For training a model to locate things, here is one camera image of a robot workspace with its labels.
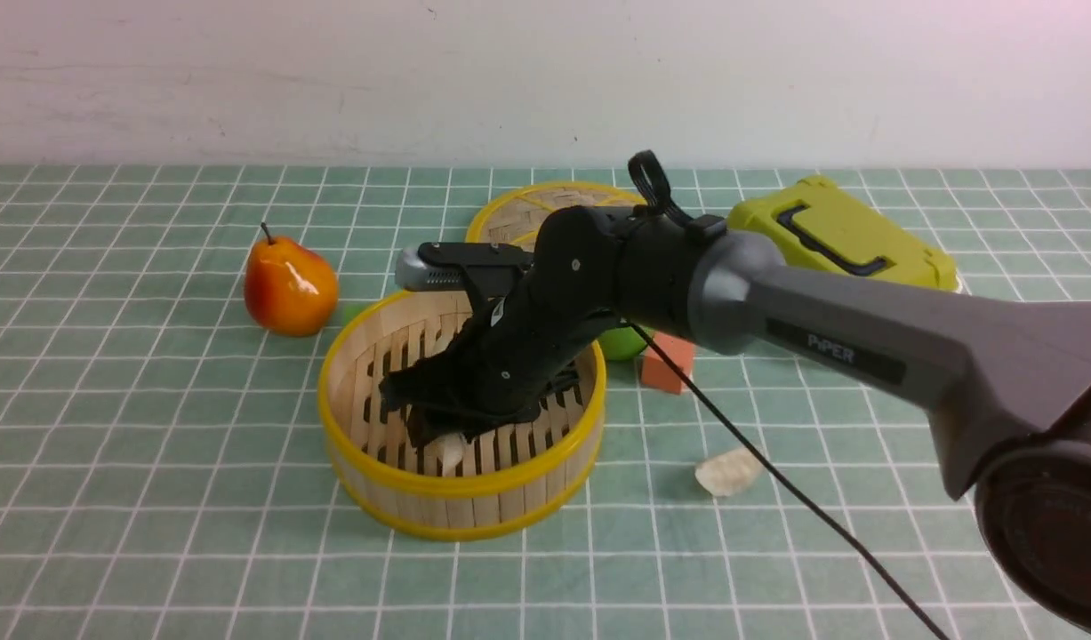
box handle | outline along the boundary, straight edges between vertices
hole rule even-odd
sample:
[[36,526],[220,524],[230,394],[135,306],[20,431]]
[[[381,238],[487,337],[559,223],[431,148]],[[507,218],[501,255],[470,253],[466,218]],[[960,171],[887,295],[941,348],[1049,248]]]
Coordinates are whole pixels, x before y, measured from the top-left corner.
[[877,256],[871,259],[870,263],[865,264],[851,263],[851,261],[838,255],[834,250],[830,250],[830,247],[827,247],[825,243],[822,243],[820,240],[810,234],[810,232],[806,232],[802,229],[802,227],[799,227],[798,224],[794,224],[794,216],[808,208],[808,205],[801,203],[781,212],[781,214],[776,217],[777,222],[784,230],[788,230],[798,237],[798,239],[802,242],[802,246],[807,247],[810,251],[825,255],[826,259],[829,259],[830,263],[834,263],[835,266],[838,266],[838,268],[841,268],[842,271],[849,273],[851,276],[873,276],[874,273],[882,271],[884,268],[889,267],[889,261],[882,256]]

white garlic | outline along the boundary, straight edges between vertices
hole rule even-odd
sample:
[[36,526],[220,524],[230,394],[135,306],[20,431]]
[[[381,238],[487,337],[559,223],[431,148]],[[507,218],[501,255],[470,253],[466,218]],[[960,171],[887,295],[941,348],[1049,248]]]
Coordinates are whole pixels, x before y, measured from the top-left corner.
[[463,461],[467,438],[463,434],[446,434],[431,443],[435,447],[435,457],[443,462],[443,475],[454,474],[455,467]]
[[696,481],[708,493],[719,498],[747,490],[760,473],[762,462],[742,446],[695,466]]

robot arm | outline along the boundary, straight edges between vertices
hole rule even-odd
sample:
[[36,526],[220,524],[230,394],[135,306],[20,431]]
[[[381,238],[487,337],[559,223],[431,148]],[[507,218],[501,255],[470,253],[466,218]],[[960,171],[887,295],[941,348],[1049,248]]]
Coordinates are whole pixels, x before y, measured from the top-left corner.
[[475,310],[446,351],[383,382],[389,407],[411,407],[412,445],[532,421],[541,397],[573,384],[574,357],[622,319],[728,355],[764,339],[924,410],[949,497],[979,486],[997,561],[1091,632],[1091,303],[788,267],[767,237],[687,218],[670,190],[637,185],[648,206],[550,215],[531,256],[480,243],[401,256],[400,287],[465,289]]

black cable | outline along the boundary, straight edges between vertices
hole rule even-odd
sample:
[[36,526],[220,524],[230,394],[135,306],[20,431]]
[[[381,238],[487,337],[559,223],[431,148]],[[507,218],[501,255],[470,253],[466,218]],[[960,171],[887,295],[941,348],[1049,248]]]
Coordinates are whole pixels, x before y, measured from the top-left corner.
[[718,418],[719,421],[722,422],[723,425],[728,427],[728,431],[731,432],[732,435],[735,436],[738,440],[742,443],[743,446],[747,447],[747,450],[750,450],[752,455],[755,455],[757,461],[762,462],[762,467],[764,467],[765,470],[769,471],[771,476],[776,478],[777,481],[781,483],[781,485],[786,486],[786,490],[789,490],[792,494],[794,494],[794,498],[798,498],[799,502],[802,502],[802,505],[805,505],[806,509],[814,511],[814,515],[825,520],[827,526],[829,526],[836,532],[838,532],[838,535],[842,536],[842,539],[844,539],[846,542],[849,543],[849,545],[852,546],[854,551],[856,551],[859,554],[862,555],[863,558],[865,558],[865,561],[868,563],[871,567],[873,567],[873,570],[877,571],[877,575],[882,577],[882,580],[886,581],[886,584],[889,585],[891,590],[894,590],[894,593],[897,594],[898,599],[901,599],[901,602],[904,603],[904,606],[910,608],[911,612],[914,613],[915,616],[921,619],[921,623],[923,623],[928,628],[928,631],[932,631],[933,636],[936,636],[937,638],[939,638],[939,640],[948,640],[948,636],[945,635],[944,629],[939,628],[938,625],[936,625],[936,623],[933,623],[932,618],[928,617],[928,614],[924,613],[924,609],[921,608],[921,606],[916,604],[914,600],[912,600],[912,596],[909,595],[904,591],[904,589],[897,583],[897,580],[894,580],[894,576],[889,575],[889,571],[887,571],[886,568],[882,566],[882,563],[879,563],[878,559],[876,559],[875,556],[873,556],[870,550],[866,550],[866,547],[858,539],[853,538],[853,534],[846,531],[844,527],[841,527],[840,523],[837,523],[832,518],[829,517],[828,514],[822,510],[822,507],[815,505],[813,499],[807,498],[806,495],[801,492],[801,490],[799,490],[796,486],[793,485],[793,483],[789,481],[789,479],[786,479],[784,474],[781,474],[781,471],[776,469],[776,467],[774,467],[774,464],[771,464],[766,459],[765,455],[762,455],[762,452],[759,452],[757,447],[755,445],[752,445],[752,442],[747,440],[747,437],[744,436],[744,434],[742,434],[742,432],[740,432],[740,430],[735,425],[733,425],[732,422],[727,416],[723,415],[723,411],[720,411],[719,407],[716,407],[711,402],[710,398],[707,398],[707,396],[705,396],[703,390],[699,390],[698,386],[695,386],[695,383],[691,381],[691,377],[687,377],[687,373],[684,373],[683,369],[680,369],[680,365],[675,364],[675,362],[672,361],[670,357],[668,357],[668,353],[664,353],[663,349],[660,349],[660,346],[656,345],[656,341],[651,339],[651,337],[648,336],[646,331],[644,331],[642,328],[638,327],[638,325],[635,325],[634,323],[627,323],[627,325],[630,325],[630,327],[632,327],[634,331],[638,333],[639,336],[642,336],[644,341],[646,341],[647,343],[647,348],[654,349],[656,355],[659,355],[660,359],[662,359],[663,362],[668,365],[668,367],[671,367],[672,372],[675,372],[675,376],[680,376],[680,381],[683,381],[684,385],[687,385],[687,388],[691,388],[692,393],[695,394],[695,397],[697,397],[700,402],[707,406],[708,410],[710,410],[711,413],[714,413],[715,416]]

gray arm segment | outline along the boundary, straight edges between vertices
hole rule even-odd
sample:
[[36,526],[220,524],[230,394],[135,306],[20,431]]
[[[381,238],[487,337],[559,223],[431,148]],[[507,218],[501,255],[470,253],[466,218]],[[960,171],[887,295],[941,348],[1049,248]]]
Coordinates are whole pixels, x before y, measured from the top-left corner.
[[988,449],[1053,428],[1091,388],[1091,304],[787,267],[753,233],[729,233],[700,261],[688,325],[706,349],[739,353],[765,339],[924,410],[951,498]]

